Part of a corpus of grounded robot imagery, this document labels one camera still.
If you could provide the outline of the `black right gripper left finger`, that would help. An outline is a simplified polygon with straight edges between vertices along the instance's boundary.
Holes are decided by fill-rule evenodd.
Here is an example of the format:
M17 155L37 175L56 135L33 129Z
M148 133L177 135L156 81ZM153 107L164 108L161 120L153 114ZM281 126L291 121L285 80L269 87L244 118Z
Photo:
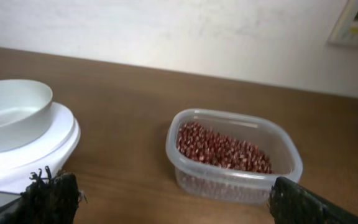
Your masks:
M52 175L46 166L29 179L19 198L0 207L0 224L73 224L79 203L87 201L75 174L60 170Z

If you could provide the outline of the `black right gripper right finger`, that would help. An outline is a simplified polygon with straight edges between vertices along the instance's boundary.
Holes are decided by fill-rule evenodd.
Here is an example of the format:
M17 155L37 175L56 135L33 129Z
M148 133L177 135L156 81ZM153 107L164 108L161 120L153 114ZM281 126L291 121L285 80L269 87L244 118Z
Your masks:
M358 216L286 177L276 179L268 207L275 224L358 224Z

